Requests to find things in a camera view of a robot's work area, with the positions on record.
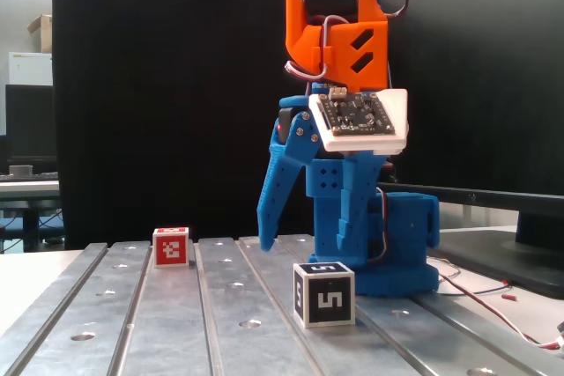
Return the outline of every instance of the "orange servo bracket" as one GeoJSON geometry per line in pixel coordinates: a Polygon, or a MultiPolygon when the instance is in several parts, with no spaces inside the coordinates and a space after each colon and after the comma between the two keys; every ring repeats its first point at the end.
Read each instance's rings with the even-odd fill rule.
{"type": "Polygon", "coordinates": [[[304,0],[286,0],[286,49],[304,70],[346,85],[349,92],[388,87],[388,20],[376,0],[358,0],[358,21],[329,28],[327,47],[322,26],[310,25],[304,0]]]}

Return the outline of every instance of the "computer monitor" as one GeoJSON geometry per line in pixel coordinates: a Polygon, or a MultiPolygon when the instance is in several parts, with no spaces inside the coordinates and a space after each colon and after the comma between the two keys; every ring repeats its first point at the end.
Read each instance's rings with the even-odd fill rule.
{"type": "Polygon", "coordinates": [[[6,136],[10,165],[33,165],[33,171],[56,170],[53,87],[6,86],[6,136]]]}
{"type": "MultiPolygon", "coordinates": [[[[381,0],[393,11],[404,0],[381,0]]],[[[560,0],[410,0],[390,22],[410,133],[388,190],[519,211],[517,232],[444,232],[432,252],[564,298],[560,0]]]]}

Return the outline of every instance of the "circuit board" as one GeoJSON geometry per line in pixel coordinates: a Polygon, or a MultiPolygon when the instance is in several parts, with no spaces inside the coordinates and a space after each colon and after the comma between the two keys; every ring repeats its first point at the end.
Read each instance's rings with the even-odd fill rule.
{"type": "Polygon", "coordinates": [[[323,119],[334,136],[396,134],[375,92],[352,93],[335,100],[321,94],[319,100],[323,119]]]}

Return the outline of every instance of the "black office chair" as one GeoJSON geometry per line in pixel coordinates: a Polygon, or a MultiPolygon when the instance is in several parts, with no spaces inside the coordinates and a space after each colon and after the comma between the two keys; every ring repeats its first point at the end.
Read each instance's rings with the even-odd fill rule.
{"type": "MultiPolygon", "coordinates": [[[[256,234],[284,72],[285,0],[53,0],[67,248],[256,234]]],[[[303,184],[282,233],[311,232],[303,184]]]]}

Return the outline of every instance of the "cube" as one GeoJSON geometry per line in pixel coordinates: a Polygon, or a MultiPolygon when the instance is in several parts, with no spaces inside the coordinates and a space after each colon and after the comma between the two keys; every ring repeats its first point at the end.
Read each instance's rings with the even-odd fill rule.
{"type": "Polygon", "coordinates": [[[155,268],[188,266],[188,228],[157,228],[152,233],[155,268]]]}
{"type": "Polygon", "coordinates": [[[295,263],[293,313],[304,328],[354,325],[354,272],[341,262],[295,263]]]}

